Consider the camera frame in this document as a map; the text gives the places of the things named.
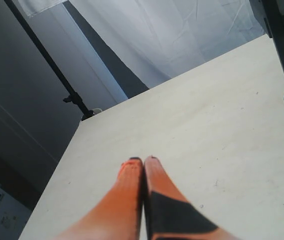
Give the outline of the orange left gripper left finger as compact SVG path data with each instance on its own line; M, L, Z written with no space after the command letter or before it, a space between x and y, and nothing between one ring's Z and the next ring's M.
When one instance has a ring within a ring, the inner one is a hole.
M122 163L114 185L84 217L57 240L138 240L142 210L143 163L132 157Z

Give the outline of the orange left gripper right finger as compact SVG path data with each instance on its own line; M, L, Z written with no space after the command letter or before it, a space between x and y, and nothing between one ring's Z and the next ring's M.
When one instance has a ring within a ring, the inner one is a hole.
M144 199L149 240L233 240L234 235L201 214L179 191L160 160L144 162L147 195Z

